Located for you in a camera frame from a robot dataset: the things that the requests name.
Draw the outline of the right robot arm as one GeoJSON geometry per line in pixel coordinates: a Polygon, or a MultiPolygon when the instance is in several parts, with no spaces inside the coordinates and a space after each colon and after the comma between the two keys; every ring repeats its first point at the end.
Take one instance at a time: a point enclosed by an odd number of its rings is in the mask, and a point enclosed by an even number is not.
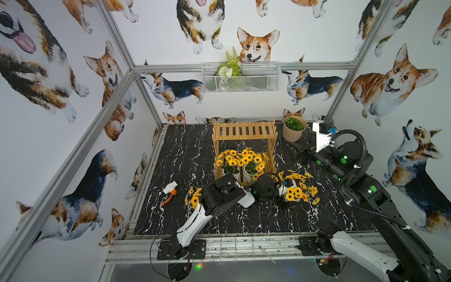
{"type": "Polygon", "coordinates": [[[286,146],[297,150],[301,162],[313,160],[336,175],[336,190],[350,208],[363,212],[387,242],[395,257],[388,257],[354,242],[345,231],[320,231],[331,249],[349,257],[383,282],[448,282],[451,271],[433,254],[429,246],[413,231],[399,214],[389,193],[365,171],[371,163],[364,137],[345,129],[326,135],[324,148],[309,143],[285,140],[286,146]]]}

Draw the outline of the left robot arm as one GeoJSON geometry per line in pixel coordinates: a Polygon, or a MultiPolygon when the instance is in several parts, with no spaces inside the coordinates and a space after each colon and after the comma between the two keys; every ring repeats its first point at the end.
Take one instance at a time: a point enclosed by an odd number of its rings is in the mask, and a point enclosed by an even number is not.
{"type": "Polygon", "coordinates": [[[256,199],[264,195],[278,196],[284,189],[282,179],[273,172],[263,173],[257,178],[251,189],[246,189],[232,175],[223,176],[201,189],[194,212],[184,225],[178,228],[169,240],[161,242],[160,260],[178,260],[194,256],[205,258],[203,240],[196,240],[197,235],[215,217],[219,217],[236,205],[248,208],[256,199]]]}

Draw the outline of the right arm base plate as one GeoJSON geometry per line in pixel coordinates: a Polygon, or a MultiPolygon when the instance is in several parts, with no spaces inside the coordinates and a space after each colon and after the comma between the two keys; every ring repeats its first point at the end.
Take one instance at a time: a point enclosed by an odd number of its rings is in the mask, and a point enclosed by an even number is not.
{"type": "Polygon", "coordinates": [[[345,257],[344,254],[336,251],[332,246],[332,235],[300,236],[298,238],[297,249],[304,256],[317,256],[325,259],[335,257],[345,257]]]}

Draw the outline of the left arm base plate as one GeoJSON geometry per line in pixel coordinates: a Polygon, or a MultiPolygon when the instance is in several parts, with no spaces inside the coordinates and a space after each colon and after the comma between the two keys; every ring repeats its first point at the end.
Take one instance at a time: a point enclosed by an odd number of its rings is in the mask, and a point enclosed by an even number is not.
{"type": "Polygon", "coordinates": [[[204,259],[206,256],[206,243],[205,240],[195,240],[189,246],[182,247],[175,240],[161,240],[157,245],[157,259],[204,259]]]}

